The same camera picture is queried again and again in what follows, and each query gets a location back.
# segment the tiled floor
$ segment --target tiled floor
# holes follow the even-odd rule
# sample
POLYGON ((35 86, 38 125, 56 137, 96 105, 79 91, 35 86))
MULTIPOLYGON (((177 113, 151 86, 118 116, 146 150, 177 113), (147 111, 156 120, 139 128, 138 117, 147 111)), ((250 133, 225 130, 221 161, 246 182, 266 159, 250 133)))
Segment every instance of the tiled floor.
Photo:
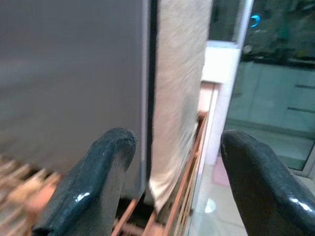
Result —
POLYGON ((230 187, 212 183, 212 171, 213 166, 204 166, 197 206, 186 235, 247 236, 230 187))

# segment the white cabinet door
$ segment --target white cabinet door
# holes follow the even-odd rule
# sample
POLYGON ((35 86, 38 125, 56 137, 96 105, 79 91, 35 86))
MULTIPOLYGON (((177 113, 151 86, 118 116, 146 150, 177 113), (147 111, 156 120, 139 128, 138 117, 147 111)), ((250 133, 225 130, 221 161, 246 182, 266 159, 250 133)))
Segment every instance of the white cabinet door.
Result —
POLYGON ((241 62, 235 78, 234 90, 227 117, 242 121, 249 120, 255 88, 262 67, 253 62, 241 62))
POLYGON ((281 127, 291 101, 298 71, 262 65, 254 92, 249 121, 281 127))

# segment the glass door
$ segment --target glass door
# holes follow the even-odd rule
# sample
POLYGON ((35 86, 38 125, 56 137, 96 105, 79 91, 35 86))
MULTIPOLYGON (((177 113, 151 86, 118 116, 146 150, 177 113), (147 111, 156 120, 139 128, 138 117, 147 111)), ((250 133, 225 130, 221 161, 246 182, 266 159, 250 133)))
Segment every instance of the glass door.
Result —
POLYGON ((315 162, 314 0, 254 1, 224 129, 251 134, 295 173, 310 174, 315 162))

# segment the wooden slat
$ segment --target wooden slat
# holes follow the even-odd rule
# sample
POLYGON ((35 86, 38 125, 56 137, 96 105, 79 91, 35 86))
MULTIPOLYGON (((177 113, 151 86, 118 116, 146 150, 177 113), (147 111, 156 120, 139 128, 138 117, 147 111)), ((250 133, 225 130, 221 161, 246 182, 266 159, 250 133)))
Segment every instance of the wooden slat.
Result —
POLYGON ((0 231, 7 227, 14 219, 16 219, 23 212, 23 207, 16 208, 11 214, 9 214, 4 221, 0 222, 0 231))
POLYGON ((0 187, 3 186, 6 182, 14 178, 20 178, 22 176, 25 176, 26 174, 30 172, 30 170, 31 170, 31 167, 28 164, 18 168, 17 170, 8 174, 6 177, 0 180, 0 187))
MULTIPOLYGON (((116 226, 117 224, 118 224, 118 220, 115 219, 114 226, 116 226)), ((122 226, 121 231, 124 233, 127 233, 127 234, 131 234, 133 236, 142 236, 144 230, 140 227, 135 226, 135 225, 125 223, 122 226)))
POLYGON ((16 165, 17 165, 17 162, 15 160, 5 163, 4 165, 0 166, 0 174, 3 175, 3 174, 13 171, 16 165))
POLYGON ((186 184, 186 182, 188 180, 188 177, 189 177, 189 171, 190 171, 190 168, 191 168, 191 165, 192 165, 192 162, 193 162, 193 157, 194 157, 194 155, 195 155, 195 153, 197 151, 197 148, 199 147, 198 144, 199 144, 199 142, 201 140, 201 136, 203 134, 203 130, 204 130, 204 127, 205 127, 205 123, 206 123, 206 115, 205 114, 203 114, 204 117, 202 117, 202 123, 200 125, 199 130, 198 130, 198 134, 197 134, 197 137, 195 139, 194 146, 193 146, 193 148, 192 148, 192 150, 190 152, 190 157, 189 157, 189 160, 188 160, 188 164, 187 164, 187 167, 185 169, 184 176, 183 176, 183 179, 181 181, 181 184, 180 184, 178 193, 176 195, 173 207, 171 209, 170 215, 168 217, 168 221, 166 223, 166 226, 165 226, 165 229, 164 229, 164 232, 163 232, 163 236, 169 236, 171 228, 172 228, 172 224, 174 223, 175 216, 176 216, 176 213, 177 213, 177 210, 178 210, 178 207, 179 207, 179 203, 180 203, 180 200, 181 200, 181 196, 183 194, 184 186, 185 186, 185 184, 186 184))
POLYGON ((131 216, 131 214, 133 213, 134 209, 136 208, 138 204, 138 200, 136 199, 132 199, 129 206, 127 207, 127 209, 125 210, 125 212, 123 213, 122 217, 120 218, 119 222, 117 223, 117 225, 115 226, 111 236, 118 236, 119 232, 121 231, 123 225, 126 223, 126 221, 129 219, 129 217, 131 216))
POLYGON ((46 176, 45 169, 37 172, 30 177, 24 184, 21 184, 14 191, 12 191, 7 199, 16 204, 22 204, 31 194, 38 191, 44 184, 43 178, 46 176))
POLYGON ((154 224, 156 217, 157 217, 157 212, 155 210, 153 210, 151 215, 150 215, 149 221, 147 222, 146 228, 144 229, 142 236, 152 236, 150 234, 151 227, 154 224))
POLYGON ((28 220, 24 218, 19 222, 19 224, 14 227, 7 236, 22 236, 29 229, 28 220))

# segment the wooden rack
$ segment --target wooden rack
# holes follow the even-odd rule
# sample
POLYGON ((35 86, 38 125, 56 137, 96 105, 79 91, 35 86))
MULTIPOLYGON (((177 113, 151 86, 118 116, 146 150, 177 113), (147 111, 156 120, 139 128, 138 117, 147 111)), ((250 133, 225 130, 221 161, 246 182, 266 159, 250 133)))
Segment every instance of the wooden rack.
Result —
MULTIPOLYGON (((191 212, 197 173, 203 146, 206 112, 198 114, 194 145, 168 202, 159 214, 152 209, 146 225, 130 220, 139 200, 131 200, 123 214, 114 222, 112 236, 182 236, 191 212)), ((46 169, 38 170, 28 164, 0 156, 0 236, 31 236, 31 227, 38 213, 53 194, 62 176, 46 169)))

